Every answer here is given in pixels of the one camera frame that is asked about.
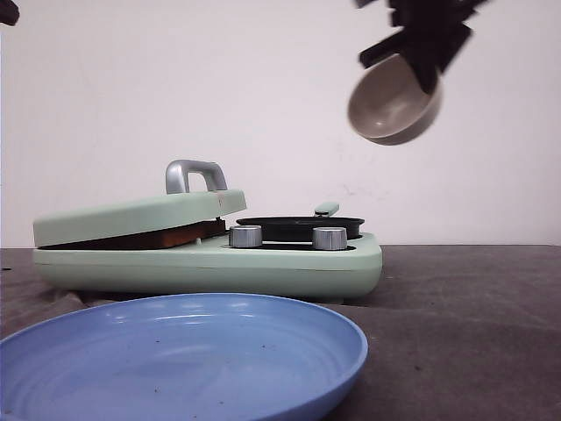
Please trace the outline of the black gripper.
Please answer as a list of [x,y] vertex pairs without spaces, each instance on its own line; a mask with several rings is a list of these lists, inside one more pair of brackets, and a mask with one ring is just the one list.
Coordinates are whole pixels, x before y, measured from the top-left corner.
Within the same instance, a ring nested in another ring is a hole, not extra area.
[[[432,94],[440,75],[472,35],[472,29],[462,25],[485,0],[388,0],[390,22],[410,32],[405,46],[405,60],[412,68],[422,91]],[[405,43],[406,32],[384,38],[359,53],[364,69],[398,54]]]
[[0,23],[15,25],[20,17],[19,8],[12,0],[0,0]]

